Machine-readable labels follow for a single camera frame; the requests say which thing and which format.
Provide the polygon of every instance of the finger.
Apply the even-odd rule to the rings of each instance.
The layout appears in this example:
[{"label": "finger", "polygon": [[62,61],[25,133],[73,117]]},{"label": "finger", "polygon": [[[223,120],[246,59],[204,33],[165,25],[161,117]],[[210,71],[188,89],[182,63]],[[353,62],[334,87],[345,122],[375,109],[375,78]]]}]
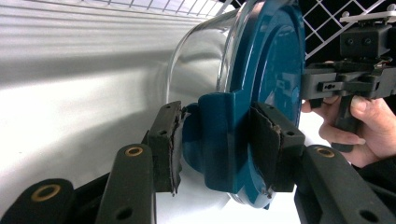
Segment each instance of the finger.
[{"label": "finger", "polygon": [[309,101],[305,101],[302,105],[301,105],[301,111],[303,113],[309,113],[312,111],[311,108],[311,104],[309,103]]},{"label": "finger", "polygon": [[379,158],[367,146],[354,146],[351,152],[341,152],[347,161],[362,168],[367,164],[379,161]]},{"label": "finger", "polygon": [[336,115],[338,114],[338,107],[335,105],[323,104],[319,108],[313,108],[312,111],[317,113],[324,120],[328,121],[328,123],[332,123],[335,120]]},{"label": "finger", "polygon": [[338,101],[338,99],[340,99],[339,96],[332,96],[332,97],[324,98],[323,103],[325,103],[326,105],[333,105],[334,103],[336,103]]},{"label": "finger", "polygon": [[350,112],[377,133],[389,134],[396,130],[396,118],[383,99],[368,101],[354,96]]},{"label": "finger", "polygon": [[319,136],[330,143],[339,143],[344,145],[363,145],[366,142],[356,134],[339,130],[326,122],[320,127]]}]

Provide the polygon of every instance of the human hand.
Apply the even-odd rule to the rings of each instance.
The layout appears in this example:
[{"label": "human hand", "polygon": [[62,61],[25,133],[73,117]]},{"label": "human hand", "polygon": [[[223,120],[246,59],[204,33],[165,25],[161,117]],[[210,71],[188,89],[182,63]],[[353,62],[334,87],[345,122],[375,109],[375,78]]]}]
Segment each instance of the human hand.
[{"label": "human hand", "polygon": [[329,143],[355,145],[351,152],[342,152],[348,161],[364,167],[375,161],[396,156],[396,117],[383,99],[366,100],[354,96],[350,106],[353,117],[362,121],[357,133],[344,132],[333,125],[338,115],[341,97],[323,100],[321,108],[312,109],[308,101],[302,111],[314,111],[323,117],[319,129],[321,138]]}]

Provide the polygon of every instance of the white wall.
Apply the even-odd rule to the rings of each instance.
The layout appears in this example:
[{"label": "white wall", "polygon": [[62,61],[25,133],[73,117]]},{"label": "white wall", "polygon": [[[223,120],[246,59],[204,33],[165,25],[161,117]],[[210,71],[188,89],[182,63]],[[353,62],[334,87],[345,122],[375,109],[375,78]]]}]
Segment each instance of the white wall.
[{"label": "white wall", "polygon": [[140,143],[173,50],[203,21],[72,2],[0,2],[0,216],[30,185],[81,186]]}]

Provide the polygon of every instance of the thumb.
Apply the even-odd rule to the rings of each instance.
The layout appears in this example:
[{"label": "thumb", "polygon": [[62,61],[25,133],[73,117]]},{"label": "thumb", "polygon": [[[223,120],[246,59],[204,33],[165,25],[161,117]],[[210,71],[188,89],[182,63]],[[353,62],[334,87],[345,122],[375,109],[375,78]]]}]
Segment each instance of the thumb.
[{"label": "thumb", "polygon": [[395,116],[383,99],[369,101],[361,96],[354,96],[350,112],[353,117],[360,119],[377,133],[389,133],[395,130]]}]

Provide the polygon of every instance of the wire mesh grid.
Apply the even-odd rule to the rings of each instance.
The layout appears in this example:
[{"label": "wire mesh grid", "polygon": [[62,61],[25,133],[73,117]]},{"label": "wire mesh grid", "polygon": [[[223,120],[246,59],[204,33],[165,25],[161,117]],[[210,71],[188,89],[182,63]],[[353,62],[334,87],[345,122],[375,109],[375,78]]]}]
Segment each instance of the wire mesh grid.
[{"label": "wire mesh grid", "polygon": [[115,7],[126,7],[134,10],[151,10],[157,13],[174,13],[184,16],[213,18],[224,11],[233,0],[221,2],[219,0],[81,0],[85,2],[99,2]]},{"label": "wire mesh grid", "polygon": [[345,11],[359,11],[361,15],[364,15],[384,4],[386,0],[316,0],[311,2],[312,6],[304,13],[305,42],[309,42],[305,51],[306,59],[312,57],[353,25],[353,23],[339,22]]}]

